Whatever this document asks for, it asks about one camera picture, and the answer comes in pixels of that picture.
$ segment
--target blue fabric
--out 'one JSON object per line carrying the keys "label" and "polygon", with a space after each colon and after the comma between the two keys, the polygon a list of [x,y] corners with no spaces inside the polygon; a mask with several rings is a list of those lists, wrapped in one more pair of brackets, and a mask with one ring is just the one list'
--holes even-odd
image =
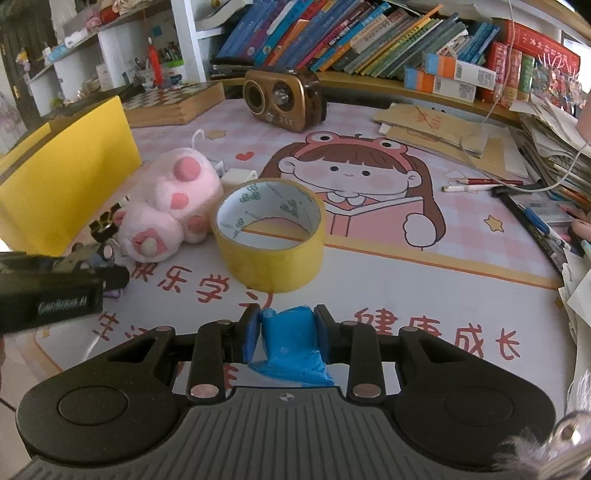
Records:
{"label": "blue fabric", "polygon": [[309,307],[280,313],[264,309],[262,335],[268,360],[249,364],[254,371],[304,385],[335,384],[320,356],[316,321]]}

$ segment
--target floor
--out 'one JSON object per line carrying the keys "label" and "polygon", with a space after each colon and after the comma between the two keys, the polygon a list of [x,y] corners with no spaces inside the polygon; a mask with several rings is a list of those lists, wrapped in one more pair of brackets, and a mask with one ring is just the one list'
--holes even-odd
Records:
{"label": "floor", "polygon": [[36,384],[37,380],[12,340],[0,339],[0,480],[7,480],[29,461],[17,432],[13,410]]}

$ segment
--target fluffy toy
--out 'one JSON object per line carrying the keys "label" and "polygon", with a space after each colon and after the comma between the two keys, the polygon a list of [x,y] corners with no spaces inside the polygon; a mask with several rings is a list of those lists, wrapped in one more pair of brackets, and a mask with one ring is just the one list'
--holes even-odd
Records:
{"label": "fluffy toy", "polygon": [[209,162],[193,148],[177,148],[150,165],[117,210],[117,240],[138,262],[160,262],[184,241],[207,236],[212,208],[223,195],[222,182]]}

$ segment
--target paper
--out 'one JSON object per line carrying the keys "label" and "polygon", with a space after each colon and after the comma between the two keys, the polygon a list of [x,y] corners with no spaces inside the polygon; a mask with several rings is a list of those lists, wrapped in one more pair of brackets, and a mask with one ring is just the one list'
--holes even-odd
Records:
{"label": "paper", "polygon": [[414,147],[421,148],[422,150],[434,153],[435,155],[442,155],[449,160],[463,163],[469,167],[475,166],[503,179],[511,177],[511,173],[505,168],[504,146],[503,141],[500,138],[489,139],[481,158],[476,158],[472,155],[466,156],[462,150],[458,150],[451,145],[447,145],[438,140],[433,140],[416,132],[409,131],[406,128],[391,127],[386,134],[386,138],[404,142]]}
{"label": "paper", "polygon": [[460,148],[461,143],[468,153],[476,156],[482,154],[488,140],[488,132],[481,124],[417,105],[391,106],[378,111],[374,120],[415,131],[456,148]]}

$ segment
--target white cable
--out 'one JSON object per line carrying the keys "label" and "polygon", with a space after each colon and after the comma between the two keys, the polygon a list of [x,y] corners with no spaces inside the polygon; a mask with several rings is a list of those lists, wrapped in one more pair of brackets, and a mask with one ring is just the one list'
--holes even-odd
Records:
{"label": "white cable", "polygon": [[[507,0],[507,3],[509,3],[509,11],[511,12],[511,24],[512,24],[512,27],[513,27],[511,30],[513,32],[513,36],[511,38],[511,45],[509,47],[509,53],[507,55],[507,65],[509,66],[509,68],[507,69],[507,72],[506,72],[506,75],[505,75],[505,82],[503,83],[503,91],[505,90],[505,87],[507,86],[507,83],[509,82],[509,75],[511,73],[511,53],[513,52],[513,45],[515,44],[515,18],[513,16],[513,5],[511,4],[511,0]],[[487,120],[490,118],[490,116],[492,115],[492,112],[495,110],[495,107],[497,106],[497,104],[501,100],[501,97],[502,97],[502,93],[495,100],[495,103],[492,104],[491,111],[488,112],[488,115],[480,123],[481,125],[484,125],[487,122]],[[542,192],[547,192],[549,190],[555,189],[557,186],[559,186],[560,184],[562,184],[562,182],[564,182],[566,180],[566,178],[573,171],[573,168],[574,168],[575,164],[577,163],[577,160],[581,156],[581,153],[583,153],[583,151],[585,150],[585,148],[587,148],[587,146],[591,144],[591,140],[589,140],[587,143],[585,143],[585,145],[583,145],[581,147],[581,149],[576,153],[576,155],[574,155],[574,156],[571,155],[571,157],[573,159],[573,162],[570,164],[569,169],[566,171],[566,173],[564,174],[564,176],[562,178],[560,178],[559,180],[557,180],[556,183],[554,183],[553,185],[550,185],[548,187],[544,187],[542,189],[536,189],[536,190],[527,190],[527,189],[522,189],[522,188],[516,187],[515,185],[510,185],[510,184],[505,183],[504,181],[502,181],[496,175],[493,175],[491,173],[485,172],[481,168],[478,168],[476,165],[474,165],[474,162],[472,161],[470,155],[468,154],[468,152],[464,148],[463,143],[464,143],[464,137],[461,137],[460,138],[460,148],[462,149],[462,151],[464,152],[464,154],[466,155],[466,157],[468,158],[468,160],[470,161],[470,163],[474,166],[474,168],[477,169],[480,173],[482,173],[485,177],[488,177],[491,180],[495,180],[500,185],[503,185],[505,187],[508,187],[511,190],[516,190],[517,192],[523,192],[523,193],[542,193]]]}
{"label": "white cable", "polygon": [[198,135],[201,135],[201,140],[205,140],[205,132],[202,129],[197,130],[193,134],[193,138],[191,139],[191,148],[193,150],[195,150],[195,139],[197,138]]}

